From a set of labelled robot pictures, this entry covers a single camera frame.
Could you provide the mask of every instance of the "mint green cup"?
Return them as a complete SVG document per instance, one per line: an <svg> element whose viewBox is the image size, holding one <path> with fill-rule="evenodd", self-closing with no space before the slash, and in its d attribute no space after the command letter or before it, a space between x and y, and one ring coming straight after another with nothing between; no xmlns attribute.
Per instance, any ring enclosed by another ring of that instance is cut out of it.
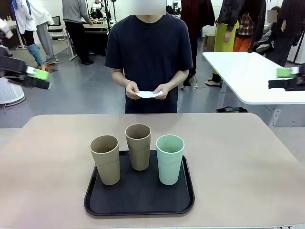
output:
<svg viewBox="0 0 305 229"><path fill-rule="evenodd" d="M173 185L178 181L184 141L176 135L163 135L156 145L159 179L165 185Z"/></svg>

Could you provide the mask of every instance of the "neck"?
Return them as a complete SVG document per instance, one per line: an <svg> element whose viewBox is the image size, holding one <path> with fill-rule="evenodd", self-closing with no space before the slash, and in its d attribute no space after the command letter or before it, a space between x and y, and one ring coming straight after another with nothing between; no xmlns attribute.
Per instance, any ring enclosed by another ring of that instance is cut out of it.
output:
<svg viewBox="0 0 305 229"><path fill-rule="evenodd" d="M163 15L136 15L138 19L145 23L155 23L161 19Z"/></svg>

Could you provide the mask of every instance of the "tray rim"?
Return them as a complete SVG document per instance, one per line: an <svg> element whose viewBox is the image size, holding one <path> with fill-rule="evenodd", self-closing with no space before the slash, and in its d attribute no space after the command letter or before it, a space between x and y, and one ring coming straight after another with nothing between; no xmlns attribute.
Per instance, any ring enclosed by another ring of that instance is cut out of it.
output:
<svg viewBox="0 0 305 229"><path fill-rule="evenodd" d="M150 150L150 154L151 156L155 156L156 154L156 150ZM120 150L120 156L129 156L129 151L128 150ZM94 166L93 168L93 172L90 178L90 182L88 184L88 188L86 191L86 195L84 198L84 207L86 209L86 211L96 217L112 217L112 216L154 216L154 215L181 215L184 214L186 212L188 212L189 210L192 209L194 203L195 203L195 193L194 193L194 189L193 189L193 184L192 184L192 180L191 180L191 175L190 175L190 170L188 167L188 163L187 160L185 158L185 156L182 156L182 165L183 165L183 170L184 170L184 177L186 179L186 184L187 184L187 190L190 196L190 204L187 206L186 209L182 210L182 211L176 211L176 212L152 212L152 213L96 213L94 211L91 210L90 206L90 199L91 199L91 194L90 197L88 198L89 192L91 190L93 190L93 188L91 188L91 183L94 178L94 174L97 171L97 167Z"/></svg>

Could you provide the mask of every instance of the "chair backrest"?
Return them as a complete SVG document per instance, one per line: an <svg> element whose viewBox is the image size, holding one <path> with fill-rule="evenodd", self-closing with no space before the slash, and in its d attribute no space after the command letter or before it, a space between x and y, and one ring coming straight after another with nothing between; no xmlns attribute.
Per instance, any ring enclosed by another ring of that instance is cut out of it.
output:
<svg viewBox="0 0 305 229"><path fill-rule="evenodd" d="M54 24L53 25L49 25L49 26L61 26L61 17L60 16L56 16L56 17L52 17Z"/></svg>

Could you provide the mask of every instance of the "navy t-shirt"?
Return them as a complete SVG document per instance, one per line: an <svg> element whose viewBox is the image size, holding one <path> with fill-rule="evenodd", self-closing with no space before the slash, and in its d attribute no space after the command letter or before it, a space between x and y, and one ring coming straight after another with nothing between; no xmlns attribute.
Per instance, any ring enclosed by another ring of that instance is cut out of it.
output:
<svg viewBox="0 0 305 229"><path fill-rule="evenodd" d="M193 67L187 27L170 14L155 23L145 23L131 15L113 26L105 65L123 69L126 79L136 82L140 91L154 91L168 83L177 71ZM165 100L126 97L125 113L176 113L177 101L177 88Z"/></svg>

